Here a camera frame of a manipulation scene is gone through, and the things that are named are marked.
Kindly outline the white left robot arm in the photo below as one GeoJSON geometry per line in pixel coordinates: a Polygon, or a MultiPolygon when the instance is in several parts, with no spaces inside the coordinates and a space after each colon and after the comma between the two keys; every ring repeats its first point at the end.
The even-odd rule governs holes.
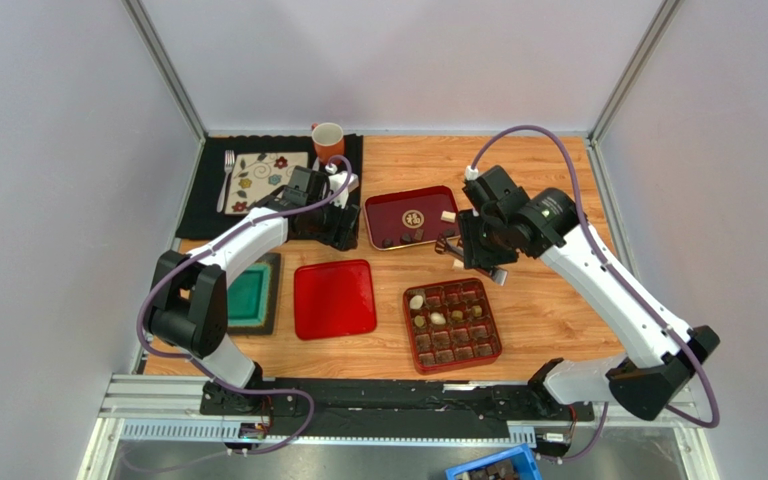
{"type": "Polygon", "coordinates": [[[331,157],[321,171],[293,170],[288,183],[257,201],[245,217],[202,247],[160,256],[137,315],[144,349],[148,335],[176,348],[223,388],[252,394],[257,371],[228,334],[228,288],[265,254],[290,240],[312,240],[337,251],[356,248],[360,208],[350,194],[359,178],[350,161],[331,157]]]}

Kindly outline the white round chocolate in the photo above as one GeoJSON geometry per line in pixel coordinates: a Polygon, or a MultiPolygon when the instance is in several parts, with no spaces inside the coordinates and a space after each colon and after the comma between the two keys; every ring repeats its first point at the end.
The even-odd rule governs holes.
{"type": "Polygon", "coordinates": [[[410,298],[408,306],[410,310],[421,310],[425,304],[425,297],[423,295],[414,295],[410,298]]]}
{"type": "Polygon", "coordinates": [[[445,325],[446,324],[446,318],[443,314],[439,312],[432,312],[429,315],[429,320],[433,325],[445,325]]]}

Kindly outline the red chocolate serving tray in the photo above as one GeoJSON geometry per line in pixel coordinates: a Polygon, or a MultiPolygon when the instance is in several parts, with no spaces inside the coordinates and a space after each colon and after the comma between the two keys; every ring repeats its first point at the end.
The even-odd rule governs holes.
{"type": "Polygon", "coordinates": [[[460,235],[457,222],[449,224],[440,220],[442,211],[458,211],[452,190],[443,185],[371,196],[363,202],[363,211],[370,244],[379,251],[434,244],[447,229],[456,231],[450,238],[460,235]],[[413,239],[416,229],[424,230],[421,242],[413,239]],[[412,236],[411,244],[401,243],[405,233],[412,236]],[[393,241],[393,246],[383,248],[382,242],[387,238],[393,241]]]}

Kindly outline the red tin lid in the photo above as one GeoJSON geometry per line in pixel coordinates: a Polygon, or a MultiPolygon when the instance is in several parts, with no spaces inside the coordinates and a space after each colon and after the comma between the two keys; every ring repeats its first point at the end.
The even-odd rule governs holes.
{"type": "Polygon", "coordinates": [[[371,266],[362,259],[298,268],[293,301],[295,334],[304,341],[366,334],[377,327],[371,266]]]}

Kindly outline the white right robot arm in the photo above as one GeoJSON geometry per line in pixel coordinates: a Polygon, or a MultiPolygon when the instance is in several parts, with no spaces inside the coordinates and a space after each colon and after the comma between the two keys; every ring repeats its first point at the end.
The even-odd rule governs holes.
{"type": "Polygon", "coordinates": [[[624,348],[598,360],[548,361],[529,381],[548,407],[609,402],[652,421],[695,376],[694,365],[718,347],[712,328],[690,327],[618,264],[565,192],[547,188],[531,197],[500,166],[466,168],[463,191],[471,203],[457,214],[466,268],[497,273],[521,255],[540,260],[585,299],[624,348]]]}

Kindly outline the metal serving tongs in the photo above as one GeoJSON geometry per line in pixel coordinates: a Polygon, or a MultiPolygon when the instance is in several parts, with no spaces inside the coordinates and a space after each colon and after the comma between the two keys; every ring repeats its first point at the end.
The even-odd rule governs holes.
{"type": "MultiPolygon", "coordinates": [[[[453,257],[455,259],[455,263],[460,265],[463,269],[469,268],[466,265],[466,257],[463,249],[450,243],[447,237],[439,237],[435,242],[434,249],[437,254],[449,255],[453,257]]],[[[508,271],[501,267],[470,267],[469,269],[474,270],[489,278],[493,283],[499,286],[504,286],[508,278],[508,271]]]]}

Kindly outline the red chocolate box with tray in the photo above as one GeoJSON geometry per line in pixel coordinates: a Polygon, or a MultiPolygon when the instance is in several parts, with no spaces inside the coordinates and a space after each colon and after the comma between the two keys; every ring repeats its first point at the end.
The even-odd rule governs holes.
{"type": "Polygon", "coordinates": [[[494,363],[503,346],[484,284],[477,278],[450,280],[442,283],[414,286],[402,294],[402,308],[409,346],[415,370],[432,375],[494,363]],[[408,302],[414,295],[423,295],[421,310],[410,310],[408,302]],[[480,305],[483,314],[471,315],[471,307],[480,305]],[[453,321],[451,312],[463,312],[462,321],[453,321]],[[433,325],[432,312],[446,318],[445,325],[433,325]],[[413,320],[424,316],[426,324],[417,328],[413,320]]]}

